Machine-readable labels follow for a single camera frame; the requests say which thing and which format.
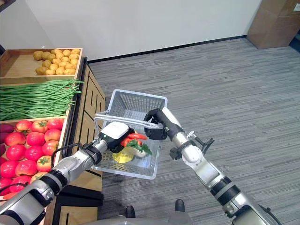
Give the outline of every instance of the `white wall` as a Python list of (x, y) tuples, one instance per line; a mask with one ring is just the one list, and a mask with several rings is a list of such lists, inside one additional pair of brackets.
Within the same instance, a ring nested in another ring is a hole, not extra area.
[(5, 49), (54, 46), (25, 0), (18, 0), (0, 12), (0, 44)]
[(89, 60), (245, 35), (261, 0), (26, 0), (56, 47)]

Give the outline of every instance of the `potato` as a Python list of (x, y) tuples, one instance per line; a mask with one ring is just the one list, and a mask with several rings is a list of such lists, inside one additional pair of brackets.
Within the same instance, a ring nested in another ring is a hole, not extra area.
[(46, 60), (50, 54), (51, 54), (50, 52), (43, 52), (42, 54), (43, 60)]
[(77, 65), (78, 59), (72, 59), (72, 60), (70, 61), (70, 63)]
[(53, 60), (52, 60), (52, 63), (53, 63), (53, 64), (59, 65), (60, 62), (61, 62), (60, 59), (53, 59)]
[(64, 54), (64, 56), (69, 57), (69, 55), (71, 54), (71, 51), (68, 50), (68, 49), (66, 49), (66, 50), (64, 50), (62, 53)]
[(79, 54), (79, 53), (80, 53), (80, 49), (78, 48), (72, 49), (71, 51), (71, 54)]
[(56, 53), (62, 53), (62, 50), (61, 49), (52, 49), (51, 53), (55, 55)]
[(58, 52), (55, 56), (57, 59), (61, 59), (64, 55), (61, 52)]
[(62, 61), (58, 64), (59, 67), (66, 67), (66, 65), (69, 64), (69, 62)]
[(48, 70), (46, 70), (46, 75), (55, 75), (55, 71), (48, 69)]
[(61, 61), (70, 62), (71, 60), (67, 56), (64, 56), (61, 58)]
[(45, 75), (47, 69), (48, 69), (47, 67), (36, 68), (36, 73), (37, 75)]
[(51, 64), (49, 67), (49, 69), (54, 70), (54, 71), (57, 70), (57, 68), (58, 68), (57, 64)]
[(65, 68), (66, 69), (76, 69), (76, 65), (69, 63), (65, 66)]
[(45, 61), (42, 63), (42, 66), (43, 66), (43, 67), (49, 68), (49, 66), (50, 66), (51, 64), (52, 64), (52, 63), (51, 63), (50, 60), (45, 60)]
[(64, 67), (59, 67), (55, 72), (56, 72), (56, 75), (63, 75), (64, 71), (65, 71)]
[(53, 59), (55, 59), (55, 55), (54, 54), (50, 54), (48, 55), (48, 60), (52, 61)]
[(74, 53), (74, 54), (70, 54), (69, 59), (79, 59), (79, 55)]
[(65, 71), (64, 71), (64, 74), (65, 75), (75, 75), (75, 72), (76, 72), (76, 70), (75, 69), (66, 69)]
[(41, 60), (43, 57), (42, 57), (42, 54), (43, 54), (43, 52), (42, 51), (35, 51), (34, 53), (33, 53), (33, 58), (35, 59), (35, 60)]

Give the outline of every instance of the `white label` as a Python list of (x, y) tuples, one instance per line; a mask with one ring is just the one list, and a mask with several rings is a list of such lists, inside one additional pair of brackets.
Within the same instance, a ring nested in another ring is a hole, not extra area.
[(300, 11), (300, 3), (297, 3), (294, 8), (294, 12), (299, 12), (299, 11)]

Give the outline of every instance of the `gray carpet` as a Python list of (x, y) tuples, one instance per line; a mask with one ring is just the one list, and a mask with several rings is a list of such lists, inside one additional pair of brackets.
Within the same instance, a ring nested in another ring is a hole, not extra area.
[[(300, 224), (300, 54), (230, 40), (91, 64), (114, 89), (166, 96), (184, 129), (216, 142), (206, 154), (239, 188), (285, 225)], [(101, 218), (133, 205), (138, 217), (167, 220), (182, 198), (195, 225), (228, 225), (219, 203), (165, 141), (155, 180), (105, 173)]]

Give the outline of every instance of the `gray plastic basket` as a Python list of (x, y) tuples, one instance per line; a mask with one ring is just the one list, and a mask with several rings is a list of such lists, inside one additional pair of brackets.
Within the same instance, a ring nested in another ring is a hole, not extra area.
[[(108, 106), (108, 115), (143, 120), (148, 111), (156, 108), (163, 109), (163, 107), (167, 106), (167, 101), (167, 98), (162, 96), (115, 89)], [(103, 127), (108, 123), (108, 121), (104, 121)], [(129, 126), (138, 133), (145, 134), (144, 127), (139, 125)], [(93, 166), (93, 169), (149, 180), (154, 179), (162, 143), (161, 141), (150, 139), (143, 140), (143, 143), (148, 145), (152, 156), (149, 154), (143, 158), (135, 156), (130, 162), (119, 164), (114, 161), (113, 154), (108, 150), (102, 154), (102, 161), (98, 165)]]

